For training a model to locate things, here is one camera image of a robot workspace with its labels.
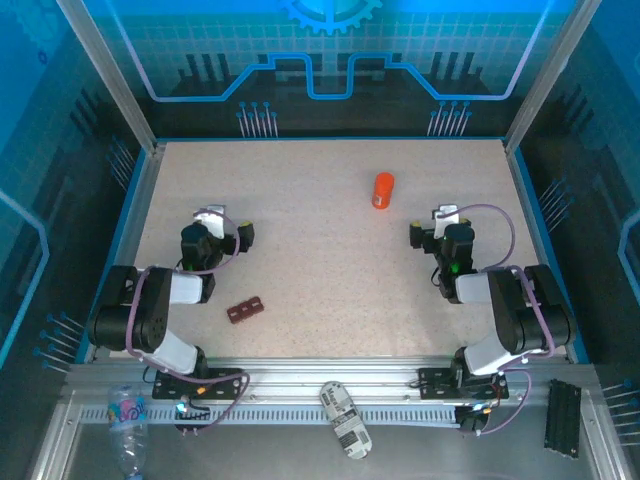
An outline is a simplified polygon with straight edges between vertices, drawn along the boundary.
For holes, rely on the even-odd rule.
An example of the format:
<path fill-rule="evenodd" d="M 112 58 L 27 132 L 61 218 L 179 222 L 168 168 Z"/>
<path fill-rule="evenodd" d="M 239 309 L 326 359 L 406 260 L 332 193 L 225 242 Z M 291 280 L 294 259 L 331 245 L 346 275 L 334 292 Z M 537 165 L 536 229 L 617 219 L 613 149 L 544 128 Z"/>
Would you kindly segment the brown weekly pill organizer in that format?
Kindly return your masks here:
<path fill-rule="evenodd" d="M 248 300 L 230 307 L 226 310 L 227 317 L 232 324 L 240 323 L 258 313 L 264 311 L 264 305 L 259 297 L 254 296 Z"/>

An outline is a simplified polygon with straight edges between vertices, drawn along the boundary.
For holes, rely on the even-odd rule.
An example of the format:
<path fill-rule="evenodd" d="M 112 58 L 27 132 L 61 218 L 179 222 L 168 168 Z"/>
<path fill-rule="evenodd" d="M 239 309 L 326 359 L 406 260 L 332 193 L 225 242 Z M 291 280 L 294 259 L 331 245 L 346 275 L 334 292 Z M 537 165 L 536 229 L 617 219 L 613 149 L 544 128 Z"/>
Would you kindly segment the blue table border trim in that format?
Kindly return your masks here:
<path fill-rule="evenodd" d="M 384 210 L 380 172 L 395 177 Z M 556 265 L 523 157 L 499 139 L 170 140 L 138 161 L 108 264 L 175 264 L 192 212 L 217 202 L 253 222 L 255 244 L 208 304 L 169 321 L 213 357 L 436 356 L 485 336 L 489 308 L 442 299 L 408 243 L 441 203 L 471 218 L 477 267 Z M 226 310 L 254 296 L 264 311 L 232 324 Z"/>

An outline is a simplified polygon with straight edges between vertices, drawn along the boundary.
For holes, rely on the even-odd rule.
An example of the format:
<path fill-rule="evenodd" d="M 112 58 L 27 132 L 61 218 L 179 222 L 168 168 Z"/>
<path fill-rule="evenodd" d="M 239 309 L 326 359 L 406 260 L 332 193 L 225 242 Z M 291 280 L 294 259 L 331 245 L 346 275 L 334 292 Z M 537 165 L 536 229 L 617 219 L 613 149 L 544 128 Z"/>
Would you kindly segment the small black adapter board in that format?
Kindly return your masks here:
<path fill-rule="evenodd" d="M 187 434 L 197 436 L 199 431 L 207 426 L 206 422 L 211 418 L 211 410 L 208 407 L 195 405 L 190 397 L 182 397 L 175 408 L 176 419 L 187 421 L 187 424 L 176 423 L 174 425 L 183 437 Z"/>
<path fill-rule="evenodd" d="M 462 433 L 476 434 L 482 431 L 489 420 L 492 408 L 484 404 L 473 406 L 457 406 L 455 408 L 455 420 Z"/>

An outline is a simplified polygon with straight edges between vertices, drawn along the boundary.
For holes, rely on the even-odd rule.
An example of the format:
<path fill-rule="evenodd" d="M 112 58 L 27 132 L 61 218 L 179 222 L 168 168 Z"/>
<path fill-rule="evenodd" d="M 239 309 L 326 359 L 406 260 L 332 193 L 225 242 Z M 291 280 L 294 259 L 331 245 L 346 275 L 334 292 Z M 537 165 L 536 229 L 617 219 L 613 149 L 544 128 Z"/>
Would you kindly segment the clear plastic water bottle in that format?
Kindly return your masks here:
<path fill-rule="evenodd" d="M 112 452 L 124 480 L 146 480 L 147 407 L 141 390 L 131 384 L 108 392 L 107 420 Z"/>

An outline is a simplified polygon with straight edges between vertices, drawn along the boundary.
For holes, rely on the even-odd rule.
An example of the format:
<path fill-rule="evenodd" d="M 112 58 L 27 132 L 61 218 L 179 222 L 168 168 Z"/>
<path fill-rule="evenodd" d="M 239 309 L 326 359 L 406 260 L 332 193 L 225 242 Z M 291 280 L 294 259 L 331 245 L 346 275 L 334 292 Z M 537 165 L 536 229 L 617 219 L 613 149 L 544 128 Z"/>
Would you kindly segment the printed grey can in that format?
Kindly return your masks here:
<path fill-rule="evenodd" d="M 353 460 L 366 458 L 373 443 L 346 388 L 329 381 L 322 386 L 319 398 L 344 453 Z"/>

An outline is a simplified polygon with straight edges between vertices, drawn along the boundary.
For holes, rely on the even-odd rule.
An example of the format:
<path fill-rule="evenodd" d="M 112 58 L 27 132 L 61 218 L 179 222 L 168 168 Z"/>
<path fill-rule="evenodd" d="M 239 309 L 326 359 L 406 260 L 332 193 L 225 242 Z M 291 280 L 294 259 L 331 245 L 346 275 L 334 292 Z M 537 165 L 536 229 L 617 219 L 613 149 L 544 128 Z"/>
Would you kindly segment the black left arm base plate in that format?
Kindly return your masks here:
<path fill-rule="evenodd" d="M 244 384 L 243 371 L 238 368 L 210 368 L 208 376 L 224 381 L 215 384 L 180 380 L 168 373 L 157 372 L 152 387 L 154 400 L 234 400 Z"/>

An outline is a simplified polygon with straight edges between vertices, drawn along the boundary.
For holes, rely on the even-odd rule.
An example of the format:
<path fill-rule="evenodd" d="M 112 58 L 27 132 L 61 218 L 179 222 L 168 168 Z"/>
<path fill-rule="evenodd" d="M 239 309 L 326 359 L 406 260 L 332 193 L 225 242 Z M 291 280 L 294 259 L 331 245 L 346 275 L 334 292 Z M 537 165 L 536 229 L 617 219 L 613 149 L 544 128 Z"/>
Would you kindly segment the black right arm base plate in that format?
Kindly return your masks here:
<path fill-rule="evenodd" d="M 498 374 L 475 376 L 451 368 L 417 370 L 415 386 L 422 400 L 498 400 L 510 396 L 506 379 Z"/>

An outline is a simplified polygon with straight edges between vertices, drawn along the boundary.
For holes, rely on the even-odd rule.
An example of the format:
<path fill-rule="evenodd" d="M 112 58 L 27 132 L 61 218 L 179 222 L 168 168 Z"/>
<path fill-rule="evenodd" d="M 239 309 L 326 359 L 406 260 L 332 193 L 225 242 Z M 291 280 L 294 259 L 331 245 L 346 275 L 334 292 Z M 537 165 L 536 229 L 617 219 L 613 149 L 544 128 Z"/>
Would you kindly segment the aluminium front rail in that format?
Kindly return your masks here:
<path fill-rule="evenodd" d="M 249 404 L 302 404 L 318 401 L 320 387 L 330 380 L 343 383 L 356 401 L 365 404 L 417 404 L 420 394 L 409 387 L 420 368 L 447 368 L 444 356 L 355 358 L 220 358 L 214 368 L 237 368 L 250 375 L 243 402 Z M 144 365 L 122 356 L 100 359 L 70 368 L 61 396 L 79 403 L 105 399 L 116 384 L 139 384 L 145 394 L 151 386 L 142 381 Z"/>

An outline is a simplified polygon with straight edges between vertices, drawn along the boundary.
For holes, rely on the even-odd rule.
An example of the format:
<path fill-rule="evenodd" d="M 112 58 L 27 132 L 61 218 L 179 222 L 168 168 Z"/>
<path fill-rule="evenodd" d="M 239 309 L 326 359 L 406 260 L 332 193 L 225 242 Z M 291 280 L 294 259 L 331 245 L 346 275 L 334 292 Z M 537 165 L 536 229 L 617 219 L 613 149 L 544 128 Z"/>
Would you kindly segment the aluminium frame post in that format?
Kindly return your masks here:
<path fill-rule="evenodd" d="M 157 139 L 132 90 L 82 0 L 56 0 L 119 111 L 144 151 L 153 156 Z"/>
<path fill-rule="evenodd" d="M 602 0 L 576 0 L 556 42 L 519 108 L 505 137 L 505 153 L 514 156 L 536 115 L 542 108 L 560 74 L 600 6 Z"/>

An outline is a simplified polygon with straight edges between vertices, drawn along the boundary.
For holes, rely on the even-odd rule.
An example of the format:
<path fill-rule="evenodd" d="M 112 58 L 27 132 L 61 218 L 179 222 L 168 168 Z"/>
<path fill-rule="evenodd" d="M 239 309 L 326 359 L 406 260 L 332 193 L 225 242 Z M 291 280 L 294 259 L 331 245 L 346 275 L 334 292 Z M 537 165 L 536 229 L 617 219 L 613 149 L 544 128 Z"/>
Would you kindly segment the black rail piece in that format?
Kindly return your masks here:
<path fill-rule="evenodd" d="M 544 448 L 570 459 L 579 458 L 582 389 L 552 379 L 546 414 Z"/>

